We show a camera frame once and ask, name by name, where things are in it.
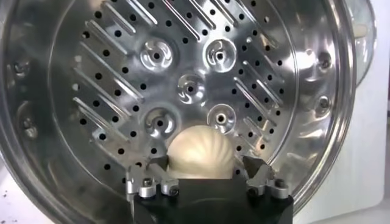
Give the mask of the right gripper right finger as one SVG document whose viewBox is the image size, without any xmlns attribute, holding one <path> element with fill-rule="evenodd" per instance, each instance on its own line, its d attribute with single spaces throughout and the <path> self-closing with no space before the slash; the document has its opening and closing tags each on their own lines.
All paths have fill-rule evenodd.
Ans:
<svg viewBox="0 0 390 224">
<path fill-rule="evenodd" d="M 275 176 L 273 168 L 260 158 L 243 156 L 243 165 L 248 179 L 246 195 L 251 198 L 262 197 L 268 191 L 271 197 L 284 200 L 289 197 L 289 186 Z"/>
</svg>

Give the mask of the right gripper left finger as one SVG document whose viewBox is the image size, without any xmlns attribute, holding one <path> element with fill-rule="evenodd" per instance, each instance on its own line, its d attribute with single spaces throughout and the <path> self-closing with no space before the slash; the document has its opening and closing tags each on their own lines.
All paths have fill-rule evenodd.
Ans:
<svg viewBox="0 0 390 224">
<path fill-rule="evenodd" d="M 128 200 L 134 195 L 152 198 L 161 193 L 169 197 L 179 194 L 179 180 L 170 176 L 166 169 L 168 157 L 141 158 L 131 162 L 126 170 L 126 194 Z"/>
</svg>

